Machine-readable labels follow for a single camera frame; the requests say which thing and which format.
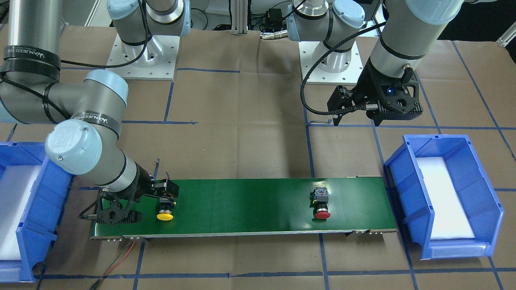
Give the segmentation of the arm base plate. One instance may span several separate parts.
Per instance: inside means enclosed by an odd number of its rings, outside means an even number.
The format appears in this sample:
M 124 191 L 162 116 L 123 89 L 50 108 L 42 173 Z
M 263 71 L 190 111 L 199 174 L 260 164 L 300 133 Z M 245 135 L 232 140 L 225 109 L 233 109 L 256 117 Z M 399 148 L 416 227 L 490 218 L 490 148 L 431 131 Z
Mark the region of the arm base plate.
M 154 35 L 137 61 L 118 68 L 108 68 L 126 80 L 173 81 L 179 49 L 179 36 Z M 138 56 L 143 46 L 129 46 L 116 36 L 107 66 L 125 64 Z
M 322 42 L 299 42 L 300 67 L 302 79 L 313 64 L 325 53 L 327 48 Z M 350 51 L 332 52 L 323 59 L 307 80 L 312 85 L 356 85 L 363 70 L 361 57 L 356 42 Z

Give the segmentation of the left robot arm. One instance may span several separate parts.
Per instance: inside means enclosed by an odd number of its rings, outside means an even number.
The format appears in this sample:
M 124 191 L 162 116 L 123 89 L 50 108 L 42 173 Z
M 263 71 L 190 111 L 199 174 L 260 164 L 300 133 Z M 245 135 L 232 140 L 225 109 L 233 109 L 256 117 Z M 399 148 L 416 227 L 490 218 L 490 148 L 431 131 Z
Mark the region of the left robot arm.
M 319 42 L 300 85 L 304 109 L 330 116 L 335 126 L 356 111 L 365 111 L 375 126 L 385 120 L 420 117 L 415 70 L 462 4 L 462 0 L 386 0 L 387 20 L 364 28 L 365 12 L 353 0 L 293 0 L 286 16 L 289 39 Z M 337 86 L 325 111 L 308 105 L 305 87 L 312 73 L 318 67 L 328 71 L 332 54 L 349 54 L 356 38 L 378 28 L 382 30 L 379 39 L 354 88 Z

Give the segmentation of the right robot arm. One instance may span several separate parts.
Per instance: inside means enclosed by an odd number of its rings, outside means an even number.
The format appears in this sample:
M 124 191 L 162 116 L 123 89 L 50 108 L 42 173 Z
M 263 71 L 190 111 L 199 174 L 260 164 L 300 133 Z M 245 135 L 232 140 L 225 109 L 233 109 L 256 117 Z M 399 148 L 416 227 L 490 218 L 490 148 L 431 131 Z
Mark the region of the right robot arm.
M 9 38 L 1 64 L 1 121 L 54 124 L 45 141 L 50 160 L 99 187 L 95 213 L 79 218 L 99 224 L 143 219 L 132 209 L 143 196 L 157 198 L 157 218 L 171 220 L 179 186 L 155 180 L 117 147 L 127 108 L 128 84 L 109 66 L 93 65 L 80 84 L 61 83 L 61 0 L 11 0 Z

